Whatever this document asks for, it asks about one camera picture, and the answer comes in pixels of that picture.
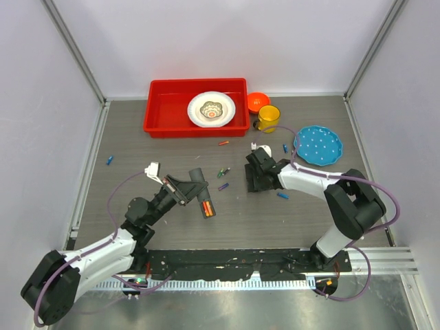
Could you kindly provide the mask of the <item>red battery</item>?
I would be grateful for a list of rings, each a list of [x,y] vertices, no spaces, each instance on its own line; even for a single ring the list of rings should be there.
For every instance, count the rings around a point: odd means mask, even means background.
[[[203,211],[204,211],[205,216],[208,217],[209,211],[208,211],[208,208],[207,208],[206,203],[204,201],[202,202],[202,206],[203,206]]]

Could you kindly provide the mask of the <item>purple battery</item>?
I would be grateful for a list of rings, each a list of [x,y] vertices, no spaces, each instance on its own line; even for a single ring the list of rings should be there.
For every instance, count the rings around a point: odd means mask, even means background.
[[[227,188],[229,186],[229,183],[225,183],[222,186],[218,187],[219,191],[222,191],[223,189]]]

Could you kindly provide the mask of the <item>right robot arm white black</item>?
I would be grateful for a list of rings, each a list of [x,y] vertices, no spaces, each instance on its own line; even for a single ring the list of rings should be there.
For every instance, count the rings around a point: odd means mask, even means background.
[[[360,171],[329,173],[288,159],[275,161],[264,148],[246,156],[245,179],[249,193],[295,190],[327,203],[333,225],[310,247],[314,269],[332,267],[337,254],[359,240],[386,214],[386,206]]]

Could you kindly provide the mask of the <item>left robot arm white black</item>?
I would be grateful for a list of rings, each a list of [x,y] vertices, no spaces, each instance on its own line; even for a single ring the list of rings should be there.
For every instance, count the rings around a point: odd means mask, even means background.
[[[167,175],[151,200],[133,198],[122,225],[109,236],[79,250],[48,252],[21,289],[21,297],[33,309],[34,325],[50,326],[61,320],[74,303],[104,279],[146,266],[146,245],[153,225],[175,206],[185,206],[202,195],[208,182],[182,181]]]

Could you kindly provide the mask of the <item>blue battery under right arm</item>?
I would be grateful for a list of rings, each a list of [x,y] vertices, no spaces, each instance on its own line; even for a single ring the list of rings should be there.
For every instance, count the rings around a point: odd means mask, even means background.
[[[277,196],[279,196],[279,197],[281,197],[281,198],[283,198],[283,199],[289,199],[289,196],[288,196],[288,195],[286,195],[286,194],[284,194],[284,193],[281,193],[281,192],[278,192],[278,193],[277,193]]]

